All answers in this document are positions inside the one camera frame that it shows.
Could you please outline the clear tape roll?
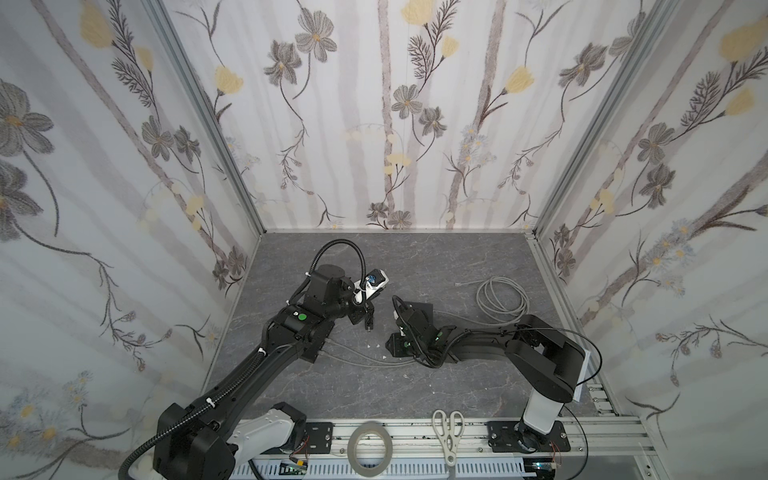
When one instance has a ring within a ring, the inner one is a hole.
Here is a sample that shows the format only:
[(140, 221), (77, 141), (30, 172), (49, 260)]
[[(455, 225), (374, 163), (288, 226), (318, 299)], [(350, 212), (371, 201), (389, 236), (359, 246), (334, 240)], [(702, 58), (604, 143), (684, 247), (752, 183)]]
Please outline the clear tape roll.
[(382, 475), (393, 459), (393, 439), (385, 425), (367, 421), (359, 425), (347, 442), (347, 458), (352, 471), (366, 479)]

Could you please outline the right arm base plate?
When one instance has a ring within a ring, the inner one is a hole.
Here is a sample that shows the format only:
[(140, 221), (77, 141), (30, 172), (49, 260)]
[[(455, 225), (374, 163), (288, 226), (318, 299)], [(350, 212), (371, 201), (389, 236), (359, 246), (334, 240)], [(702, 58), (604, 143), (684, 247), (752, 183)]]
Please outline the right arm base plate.
[(488, 445), (494, 453), (565, 453), (571, 451), (564, 424), (555, 421), (548, 434), (542, 434), (522, 421), (489, 421)]

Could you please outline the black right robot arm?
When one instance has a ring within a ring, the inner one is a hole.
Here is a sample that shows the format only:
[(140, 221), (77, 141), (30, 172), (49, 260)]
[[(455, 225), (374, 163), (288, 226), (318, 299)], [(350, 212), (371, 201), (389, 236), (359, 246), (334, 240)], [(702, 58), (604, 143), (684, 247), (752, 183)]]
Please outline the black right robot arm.
[(410, 357), (430, 369), (473, 360), (508, 361), (531, 386), (520, 419), (506, 430), (489, 430), (491, 447), (523, 454), (562, 451), (553, 437), (559, 416), (575, 400), (577, 390), (593, 379), (587, 373), (589, 351), (570, 337), (572, 330), (532, 314), (497, 328), (438, 327), (432, 304), (398, 296), (392, 304), (398, 331), (386, 348), (393, 357)]

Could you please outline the white handled scissors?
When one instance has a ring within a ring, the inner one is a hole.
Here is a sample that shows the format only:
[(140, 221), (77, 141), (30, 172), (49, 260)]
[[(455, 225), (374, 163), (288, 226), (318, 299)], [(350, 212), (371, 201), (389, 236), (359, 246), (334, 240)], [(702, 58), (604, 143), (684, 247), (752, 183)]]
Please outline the white handled scissors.
[(435, 410), (432, 414), (431, 424), (438, 439), (446, 465), (453, 468), (458, 460), (458, 446), (463, 437), (465, 419), (458, 411), (450, 413), (444, 410)]

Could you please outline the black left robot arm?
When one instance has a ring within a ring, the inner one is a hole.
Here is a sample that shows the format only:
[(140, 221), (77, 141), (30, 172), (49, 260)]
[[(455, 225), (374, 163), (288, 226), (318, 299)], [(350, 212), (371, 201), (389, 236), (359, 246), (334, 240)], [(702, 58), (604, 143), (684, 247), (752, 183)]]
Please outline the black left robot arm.
[(324, 244), (300, 286), (264, 326), (255, 349), (188, 406), (167, 407), (156, 434), (127, 456), (118, 478), (130, 478), (146, 453), (165, 479), (229, 478), (245, 452), (233, 436), (246, 408), (294, 361), (314, 362), (336, 320), (357, 324), (372, 317), (372, 301), (388, 279), (365, 263), (361, 248), (349, 239)]

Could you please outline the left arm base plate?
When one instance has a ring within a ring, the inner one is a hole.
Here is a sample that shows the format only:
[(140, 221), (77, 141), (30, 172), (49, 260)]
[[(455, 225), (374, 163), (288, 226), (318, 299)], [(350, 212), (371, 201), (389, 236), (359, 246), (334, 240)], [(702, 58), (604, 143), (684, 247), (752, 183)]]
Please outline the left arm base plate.
[(332, 422), (308, 422), (295, 426), (289, 439), (281, 446), (265, 451), (268, 455), (329, 454), (333, 435)]

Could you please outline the blue face mask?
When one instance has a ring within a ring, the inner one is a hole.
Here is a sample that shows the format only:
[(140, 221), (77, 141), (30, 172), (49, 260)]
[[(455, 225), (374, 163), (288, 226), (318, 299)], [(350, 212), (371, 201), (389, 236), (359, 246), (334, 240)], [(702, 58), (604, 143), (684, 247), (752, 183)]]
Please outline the blue face mask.
[(577, 385), (574, 390), (574, 395), (573, 395), (574, 402), (580, 402), (581, 400), (583, 384), (586, 381), (586, 379), (589, 377), (589, 373), (590, 373), (591, 356), (592, 356), (591, 351), (587, 349), (585, 351), (585, 359), (580, 369)]

